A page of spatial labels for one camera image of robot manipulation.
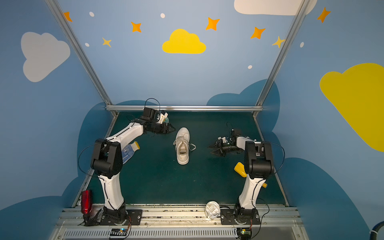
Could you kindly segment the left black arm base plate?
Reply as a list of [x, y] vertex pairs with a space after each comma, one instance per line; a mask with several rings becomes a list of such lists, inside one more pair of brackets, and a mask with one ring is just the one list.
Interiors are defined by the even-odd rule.
[[110, 210], [103, 208], [101, 226], [138, 226], [141, 223], [143, 210]]

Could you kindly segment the red bottle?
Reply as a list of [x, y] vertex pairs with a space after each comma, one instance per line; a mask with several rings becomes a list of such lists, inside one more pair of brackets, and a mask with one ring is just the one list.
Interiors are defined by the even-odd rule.
[[85, 190], [81, 193], [81, 212], [85, 216], [89, 216], [92, 211], [92, 191]]

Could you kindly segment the aluminium frame right post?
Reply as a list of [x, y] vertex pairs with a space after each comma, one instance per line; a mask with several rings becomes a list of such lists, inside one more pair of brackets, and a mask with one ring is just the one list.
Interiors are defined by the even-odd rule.
[[286, 35], [286, 40], [283, 43], [283, 46], [279, 50], [279, 54], [276, 58], [276, 61], [273, 65], [273, 68], [269, 74], [269, 77], [267, 78], [266, 83], [264, 84], [264, 87], [258, 97], [256, 107], [259, 107], [261, 110], [253, 111], [253, 118], [256, 120], [257, 115], [259, 112], [263, 110], [263, 104], [268, 96], [268, 93], [270, 92], [270, 89], [272, 88], [272, 85], [280, 71], [281, 66], [283, 65], [283, 62], [290, 50], [291, 45], [294, 42], [294, 39], [304, 21], [304, 18], [306, 17], [306, 11], [309, 9], [310, 3], [312, 1], [310, 0], [304, 0], [301, 2], [299, 9], [293, 19], [293, 22], [288, 30], [288, 33]]

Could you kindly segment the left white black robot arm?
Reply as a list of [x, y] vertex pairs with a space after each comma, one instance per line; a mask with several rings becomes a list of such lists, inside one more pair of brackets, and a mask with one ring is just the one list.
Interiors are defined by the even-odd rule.
[[146, 132], [154, 134], [169, 134], [176, 128], [166, 122], [148, 122], [135, 119], [123, 130], [106, 139], [97, 139], [94, 147], [91, 169], [100, 180], [105, 204], [94, 217], [91, 217], [92, 203], [90, 198], [82, 200], [83, 226], [132, 226], [120, 186], [120, 172], [123, 168], [125, 148], [137, 137]]

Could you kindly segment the aluminium front rail base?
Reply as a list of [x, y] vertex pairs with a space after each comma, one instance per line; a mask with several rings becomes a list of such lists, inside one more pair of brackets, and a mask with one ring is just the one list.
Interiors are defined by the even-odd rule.
[[237, 240], [237, 228], [251, 229], [253, 240], [307, 240], [299, 211], [284, 205], [257, 205], [260, 225], [222, 225], [220, 216], [209, 220], [204, 205], [129, 205], [143, 210], [138, 226], [81, 225], [79, 207], [64, 209], [51, 240], [109, 240], [111, 229], [126, 228], [125, 240]]

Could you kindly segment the aluminium frame back bar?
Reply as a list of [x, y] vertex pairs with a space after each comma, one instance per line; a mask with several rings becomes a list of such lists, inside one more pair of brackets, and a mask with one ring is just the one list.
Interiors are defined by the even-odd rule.
[[133, 112], [144, 107], [174, 112], [261, 112], [262, 106], [144, 106], [144, 105], [107, 105], [107, 111]]

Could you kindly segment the aluminium frame left post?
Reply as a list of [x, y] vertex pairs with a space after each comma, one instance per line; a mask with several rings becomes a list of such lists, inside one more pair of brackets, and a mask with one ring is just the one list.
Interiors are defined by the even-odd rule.
[[86, 56], [85, 51], [83, 50], [80, 41], [78, 40], [75, 32], [73, 31], [70, 22], [66, 19], [64, 12], [62, 11], [62, 8], [58, 1], [52, 1], [52, 0], [45, 0], [47, 6], [49, 7], [51, 13], [55, 17], [56, 21], [58, 22], [59, 26], [61, 27], [62, 31], [64, 32], [65, 36], [67, 37], [69, 43], [71, 44], [72, 48], [74, 49], [76, 55], [78, 56], [81, 64], [83, 65], [84, 69], [86, 70], [87, 74], [89, 75], [91, 81], [93, 82], [94, 86], [96, 87], [98, 93], [102, 97], [104, 103], [106, 106], [112, 105], [112, 101], [107, 94], [106, 89], [104, 88], [100, 78], [98, 77], [96, 71], [94, 70], [91, 62], [89, 61], [88, 57]]

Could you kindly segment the right small circuit board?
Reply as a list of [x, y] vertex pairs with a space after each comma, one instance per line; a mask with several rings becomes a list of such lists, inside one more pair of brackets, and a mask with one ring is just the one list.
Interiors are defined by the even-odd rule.
[[237, 228], [237, 240], [250, 240], [252, 237], [251, 229]]

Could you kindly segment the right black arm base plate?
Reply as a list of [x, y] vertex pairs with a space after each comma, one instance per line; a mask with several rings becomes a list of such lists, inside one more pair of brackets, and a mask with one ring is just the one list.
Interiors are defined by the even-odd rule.
[[260, 225], [261, 217], [257, 209], [221, 209], [222, 225]]

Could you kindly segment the small circuit board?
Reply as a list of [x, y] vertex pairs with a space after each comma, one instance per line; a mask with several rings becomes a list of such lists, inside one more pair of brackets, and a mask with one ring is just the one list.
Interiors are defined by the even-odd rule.
[[237, 228], [237, 240], [250, 240], [252, 237], [251, 229]]
[[128, 236], [128, 229], [117, 228], [111, 229], [109, 234], [109, 240], [124, 240]]

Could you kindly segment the blue dotted work glove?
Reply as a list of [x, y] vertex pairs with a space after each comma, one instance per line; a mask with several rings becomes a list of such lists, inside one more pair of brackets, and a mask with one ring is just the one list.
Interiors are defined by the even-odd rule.
[[123, 165], [127, 163], [135, 154], [137, 150], [140, 149], [138, 142], [133, 142], [132, 144], [126, 145], [122, 149]]

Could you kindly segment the white sneaker shoe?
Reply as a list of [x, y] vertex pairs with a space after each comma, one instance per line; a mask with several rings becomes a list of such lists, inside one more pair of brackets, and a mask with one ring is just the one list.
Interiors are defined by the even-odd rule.
[[190, 132], [187, 128], [181, 128], [173, 143], [176, 150], [177, 161], [180, 165], [186, 165], [189, 162], [190, 151]]

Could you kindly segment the left small circuit board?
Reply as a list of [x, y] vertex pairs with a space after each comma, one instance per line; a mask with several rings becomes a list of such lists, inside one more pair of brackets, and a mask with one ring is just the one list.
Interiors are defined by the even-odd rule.
[[124, 240], [128, 236], [128, 229], [117, 228], [111, 229], [109, 234], [109, 240]]

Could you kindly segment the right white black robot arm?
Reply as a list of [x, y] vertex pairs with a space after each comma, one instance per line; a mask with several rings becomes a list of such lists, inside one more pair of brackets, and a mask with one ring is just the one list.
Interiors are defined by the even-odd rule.
[[275, 170], [274, 157], [270, 142], [257, 141], [243, 137], [231, 130], [231, 135], [219, 137], [209, 146], [211, 153], [225, 157], [232, 152], [244, 153], [244, 169], [246, 181], [242, 193], [233, 209], [221, 212], [222, 225], [260, 225], [261, 217], [256, 208], [256, 201], [263, 184], [273, 176]]

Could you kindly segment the yellow plastic scoop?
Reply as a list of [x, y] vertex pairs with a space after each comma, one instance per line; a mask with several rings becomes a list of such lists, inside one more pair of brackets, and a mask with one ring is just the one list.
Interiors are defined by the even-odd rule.
[[237, 172], [240, 176], [243, 178], [247, 177], [247, 174], [245, 172], [245, 167], [242, 163], [238, 162], [236, 166], [234, 167], [235, 172]]

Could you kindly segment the aluminium frame post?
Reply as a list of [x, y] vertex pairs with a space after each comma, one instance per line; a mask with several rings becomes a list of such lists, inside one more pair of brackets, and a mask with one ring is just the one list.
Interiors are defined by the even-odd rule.
[[106, 89], [104, 88], [100, 78], [98, 77], [96, 71], [94, 70], [91, 62], [89, 61], [88, 57], [86, 56], [85, 51], [83, 50], [80, 41], [78, 40], [75, 32], [73, 31], [70, 22], [66, 19], [64, 12], [62, 11], [62, 8], [58, 1], [52, 1], [52, 0], [45, 0], [47, 6], [49, 7], [51, 13], [55, 17], [56, 21], [58, 22], [59, 26], [61, 27], [62, 31], [64, 32], [65, 36], [67, 37], [69, 43], [71, 44], [72, 48], [74, 49], [76, 55], [78, 56], [81, 64], [83, 65], [84, 69], [86, 70], [87, 74], [89, 75], [91, 81], [93, 82], [94, 86], [96, 87], [98, 93], [102, 97], [104, 103], [106, 106], [112, 105], [112, 101], [107, 94]]
[[304, 18], [306, 17], [306, 11], [309, 9], [310, 3], [312, 1], [310, 0], [304, 0], [301, 2], [299, 9], [293, 19], [293, 22], [288, 30], [288, 33], [286, 35], [286, 40], [283, 43], [283, 46], [279, 50], [279, 54], [276, 58], [276, 61], [273, 65], [273, 68], [269, 74], [269, 77], [267, 78], [266, 83], [264, 84], [264, 87], [258, 97], [256, 107], [259, 107], [261, 110], [253, 111], [253, 118], [256, 120], [257, 115], [259, 112], [263, 110], [263, 104], [268, 96], [268, 93], [270, 92], [270, 89], [272, 88], [272, 85], [280, 71], [281, 66], [283, 65], [283, 62], [290, 50], [291, 45], [294, 42], [294, 39], [304, 21]]

